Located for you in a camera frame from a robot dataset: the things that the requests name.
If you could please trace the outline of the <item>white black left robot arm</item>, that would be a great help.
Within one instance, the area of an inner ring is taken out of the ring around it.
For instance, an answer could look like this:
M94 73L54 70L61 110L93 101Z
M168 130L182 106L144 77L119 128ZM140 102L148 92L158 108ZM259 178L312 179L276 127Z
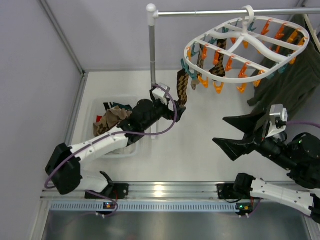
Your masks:
M241 139L224 121L238 116L232 101L196 103L191 109L161 87L141 99L131 115L87 141L59 144L46 167L45 189L108 196L115 182L204 182L229 180L232 161L214 138Z

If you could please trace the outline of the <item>dark yellow argyle sock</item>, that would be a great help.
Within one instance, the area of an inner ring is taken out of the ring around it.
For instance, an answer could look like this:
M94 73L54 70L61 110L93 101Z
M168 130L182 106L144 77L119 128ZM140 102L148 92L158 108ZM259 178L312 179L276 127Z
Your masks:
M227 39L218 39L216 46L220 49L225 50L227 47ZM213 59L214 67L210 69L209 72L215 76L225 77L226 71L223 63L224 63L224 55L217 50L214 54L214 59Z

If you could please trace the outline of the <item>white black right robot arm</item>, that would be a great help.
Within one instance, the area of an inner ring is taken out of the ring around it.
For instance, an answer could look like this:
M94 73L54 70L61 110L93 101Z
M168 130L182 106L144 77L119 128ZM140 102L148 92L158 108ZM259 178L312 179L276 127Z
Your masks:
M235 161L257 152L287 171L287 176L304 190L292 190L268 183L247 173L239 173L234 191L243 196L266 199L298 210L320 222L320 140L303 132L286 143L288 111L274 104L269 112L227 116L223 120L240 130L241 140L214 138L213 141Z

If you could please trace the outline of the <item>brown yellow argyle sock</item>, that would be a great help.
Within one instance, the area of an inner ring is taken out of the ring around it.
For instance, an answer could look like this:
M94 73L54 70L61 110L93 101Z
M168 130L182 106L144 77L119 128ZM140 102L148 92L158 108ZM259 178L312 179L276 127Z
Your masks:
M188 101L187 89L189 77L190 76L184 69L180 70L177 73L176 90L178 96L178 104L180 107L184 107Z

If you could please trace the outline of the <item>white oval clip hanger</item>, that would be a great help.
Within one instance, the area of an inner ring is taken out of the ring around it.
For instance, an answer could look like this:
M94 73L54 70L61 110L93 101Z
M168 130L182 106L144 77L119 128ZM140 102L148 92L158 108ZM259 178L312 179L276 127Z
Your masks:
M198 79L205 88L213 82L219 94L225 84L236 84L237 90L244 93L248 84L257 87L263 78L270 79L275 72L283 73L306 49L310 34L301 24L255 16L250 5L244 9L249 10L248 15L221 23L186 45L180 62L189 80L196 77L197 71L202 74ZM217 41L221 39L227 39L225 50L217 47ZM203 45L203 68L197 66L197 56L191 57L193 44L196 52L199 45ZM225 77L209 72L214 67L216 51L224 55Z

